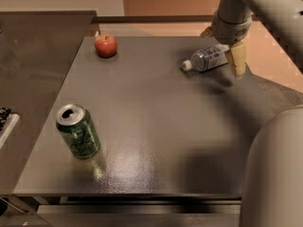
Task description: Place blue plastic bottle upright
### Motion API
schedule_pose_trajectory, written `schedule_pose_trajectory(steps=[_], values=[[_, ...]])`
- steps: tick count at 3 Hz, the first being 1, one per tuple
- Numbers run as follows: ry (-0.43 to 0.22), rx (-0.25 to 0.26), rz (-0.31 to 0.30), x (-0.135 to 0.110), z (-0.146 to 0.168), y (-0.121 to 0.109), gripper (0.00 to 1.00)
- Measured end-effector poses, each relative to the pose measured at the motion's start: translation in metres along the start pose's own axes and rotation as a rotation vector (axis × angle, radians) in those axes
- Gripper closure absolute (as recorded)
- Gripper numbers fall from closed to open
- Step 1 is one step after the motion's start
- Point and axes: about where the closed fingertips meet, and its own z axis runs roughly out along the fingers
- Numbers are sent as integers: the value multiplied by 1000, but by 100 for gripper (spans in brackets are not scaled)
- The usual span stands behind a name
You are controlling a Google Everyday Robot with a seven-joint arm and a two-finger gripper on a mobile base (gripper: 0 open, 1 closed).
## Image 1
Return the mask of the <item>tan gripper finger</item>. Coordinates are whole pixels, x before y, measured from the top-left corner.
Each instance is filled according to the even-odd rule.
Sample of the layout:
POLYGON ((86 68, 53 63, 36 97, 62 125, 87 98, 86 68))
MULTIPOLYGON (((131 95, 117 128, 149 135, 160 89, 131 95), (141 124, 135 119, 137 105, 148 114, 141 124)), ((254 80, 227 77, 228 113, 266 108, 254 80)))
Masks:
POLYGON ((213 36, 212 27, 208 26, 201 34, 202 38, 210 38, 213 36))
POLYGON ((234 76, 237 79, 241 78, 245 74, 246 68, 246 45, 243 42, 229 45, 225 56, 231 65, 234 76))

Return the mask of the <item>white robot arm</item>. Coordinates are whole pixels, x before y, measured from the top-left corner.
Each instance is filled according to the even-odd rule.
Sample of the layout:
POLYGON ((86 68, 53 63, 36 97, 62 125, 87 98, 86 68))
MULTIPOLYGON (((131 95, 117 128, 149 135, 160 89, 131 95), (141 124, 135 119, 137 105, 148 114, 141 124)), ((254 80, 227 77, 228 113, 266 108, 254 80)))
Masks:
MULTIPOLYGON (((303 58, 303 0, 220 0, 207 33, 230 49, 233 73, 257 17, 297 68, 303 58)), ((303 227, 303 106, 273 113, 259 128, 245 164, 239 227, 303 227)))

